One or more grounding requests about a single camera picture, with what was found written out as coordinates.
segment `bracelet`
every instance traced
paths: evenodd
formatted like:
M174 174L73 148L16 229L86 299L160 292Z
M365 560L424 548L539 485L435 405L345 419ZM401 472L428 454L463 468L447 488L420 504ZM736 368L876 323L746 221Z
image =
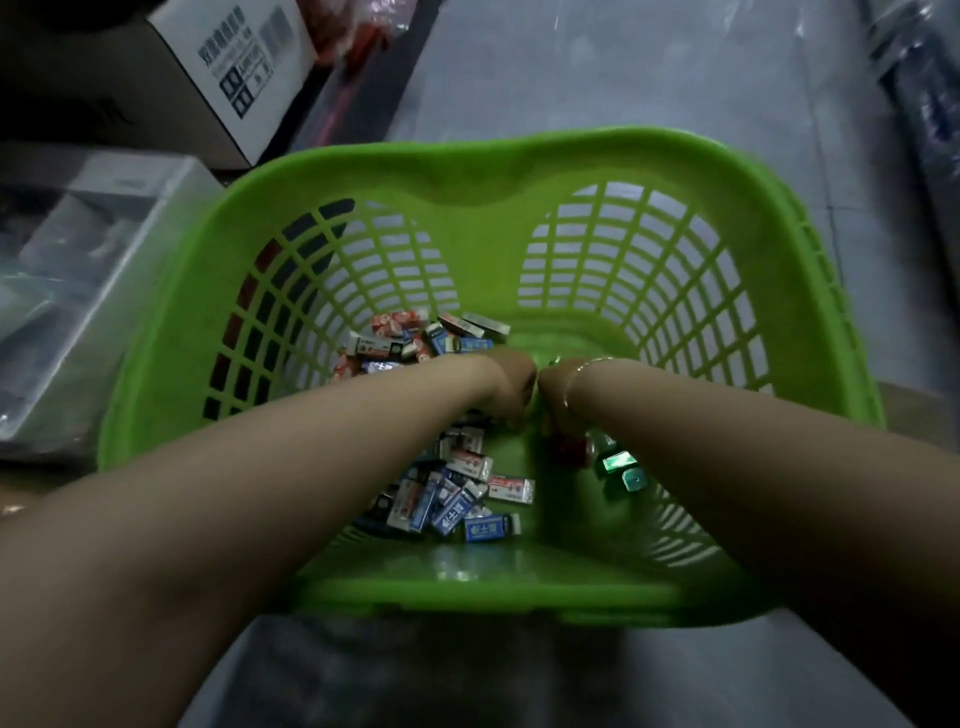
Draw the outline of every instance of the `bracelet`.
M566 398L570 394L570 386L573 384L573 380L577 378L577 375L580 374L584 369L586 369L590 364L596 364L598 361L613 361L614 359L616 359L615 356L598 356L597 358L591 359L590 361L585 361L583 364L577 367L574 373L570 375L570 379L566 381L566 388L564 389L564 410L566 412L570 411L570 405L566 401Z

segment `white cardboard box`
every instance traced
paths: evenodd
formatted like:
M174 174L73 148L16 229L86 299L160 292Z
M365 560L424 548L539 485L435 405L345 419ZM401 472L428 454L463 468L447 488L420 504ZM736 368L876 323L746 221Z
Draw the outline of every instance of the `white cardboard box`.
M315 58L297 0L167 0L99 33L32 28L4 46L0 74L62 102L65 127L213 169L256 164Z

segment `barcode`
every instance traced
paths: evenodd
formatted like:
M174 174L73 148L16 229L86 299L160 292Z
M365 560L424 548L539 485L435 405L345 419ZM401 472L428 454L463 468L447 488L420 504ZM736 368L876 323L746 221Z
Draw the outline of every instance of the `barcode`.
M293 39L294 29L290 27L286 13L281 6L276 6L267 18L267 22L260 28L260 40L267 46L267 51L274 59L274 63L290 47Z

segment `gray floor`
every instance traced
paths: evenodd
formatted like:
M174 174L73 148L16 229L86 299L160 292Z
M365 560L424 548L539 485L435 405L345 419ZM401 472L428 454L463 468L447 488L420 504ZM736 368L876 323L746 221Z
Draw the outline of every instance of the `gray floor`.
M853 0L447 0L391 137L655 124L751 152L808 205L876 378L937 394L960 413L960 335L863 37ZM338 630L353 646L329 641ZM499 655L492 664L502 677L481 680L466 648L451 647L465 634L478 652ZM906 724L787 612L642 632L468 618L261 621L245 639L273 651L245 664L224 725L267 724L255 716L265 698L244 680L274 674L274 663L302 678L287 686L297 693L286 703L296 706L291 725L420 724L432 715L461 726ZM358 660L357 640L383 651ZM243 651L218 668L184 725L210 724Z

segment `hand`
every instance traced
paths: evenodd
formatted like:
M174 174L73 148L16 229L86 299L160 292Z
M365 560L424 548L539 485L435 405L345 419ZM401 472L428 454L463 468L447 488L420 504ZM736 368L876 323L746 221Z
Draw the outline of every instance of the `hand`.
M521 428L524 409L537 383L537 364L530 354L509 347L494 347L466 356L481 357L488 362L486 370L491 378L491 393L477 404L477 408Z
M564 396L571 378L588 361L583 356L572 356L540 370L540 394L550 410L553 426L561 434L572 438L582 436L589 428L589 423L567 410Z

